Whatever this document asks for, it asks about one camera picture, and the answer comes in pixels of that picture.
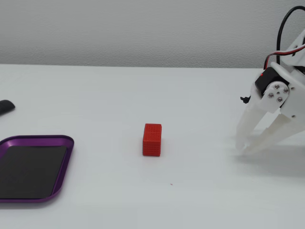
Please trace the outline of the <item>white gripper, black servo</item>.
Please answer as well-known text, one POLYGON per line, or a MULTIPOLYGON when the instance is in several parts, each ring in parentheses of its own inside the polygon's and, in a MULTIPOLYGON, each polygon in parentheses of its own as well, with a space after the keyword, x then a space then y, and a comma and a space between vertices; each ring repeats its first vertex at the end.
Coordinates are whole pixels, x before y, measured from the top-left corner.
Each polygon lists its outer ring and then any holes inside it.
POLYGON ((277 63, 264 70, 252 84, 250 99, 236 128, 235 146, 246 154, 260 152, 294 135, 292 119, 305 118, 305 75, 287 71, 277 63), (247 137, 267 114, 277 118, 249 146, 247 137))

